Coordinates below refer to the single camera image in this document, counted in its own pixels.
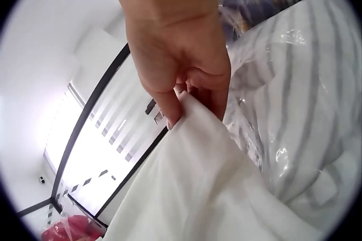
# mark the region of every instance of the hand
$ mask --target hand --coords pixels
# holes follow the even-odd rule
[[[173,126],[182,108],[173,90],[188,90],[222,120],[230,60],[217,0],[120,0],[138,76]]]

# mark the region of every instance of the white cloth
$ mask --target white cloth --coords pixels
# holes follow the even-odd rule
[[[185,115],[151,153],[104,241],[317,240],[270,194],[226,127],[187,92]]]

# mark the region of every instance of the red object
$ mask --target red object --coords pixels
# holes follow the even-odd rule
[[[42,241],[77,241],[83,237],[88,237],[89,241],[95,241],[101,236],[101,233],[89,224],[88,218],[85,216],[71,216],[68,218],[68,224],[71,239],[65,228],[68,227],[67,223],[58,222],[42,233]]]

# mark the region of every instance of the white ceiling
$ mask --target white ceiling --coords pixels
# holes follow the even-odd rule
[[[79,68],[77,42],[117,0],[20,0],[0,47],[0,167],[6,183],[40,170],[53,104]]]

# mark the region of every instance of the striped garment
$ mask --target striped garment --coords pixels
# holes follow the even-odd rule
[[[224,124],[269,190],[332,227],[361,180],[361,25],[345,0],[303,0],[228,48]]]

